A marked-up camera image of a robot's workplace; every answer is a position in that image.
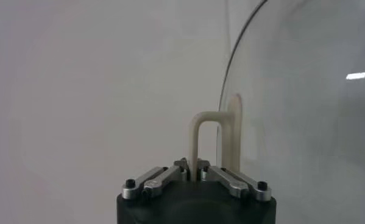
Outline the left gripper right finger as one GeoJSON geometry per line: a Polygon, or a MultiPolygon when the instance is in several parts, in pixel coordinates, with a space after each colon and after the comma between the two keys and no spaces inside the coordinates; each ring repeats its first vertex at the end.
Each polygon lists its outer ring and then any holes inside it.
{"type": "Polygon", "coordinates": [[[224,167],[211,166],[207,160],[198,159],[199,180],[221,183],[233,197],[252,197],[256,201],[270,201],[272,190],[265,181],[256,181],[247,175],[224,167]]]}

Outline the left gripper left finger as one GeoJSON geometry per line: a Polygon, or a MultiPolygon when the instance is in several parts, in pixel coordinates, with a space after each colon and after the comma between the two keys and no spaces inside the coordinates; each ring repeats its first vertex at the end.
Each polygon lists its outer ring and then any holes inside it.
{"type": "Polygon", "coordinates": [[[127,179],[121,189],[125,200],[136,200],[142,196],[154,198],[163,193],[163,189],[172,181],[187,181],[189,167],[186,158],[174,161],[171,167],[153,167],[141,176],[127,179]]]}

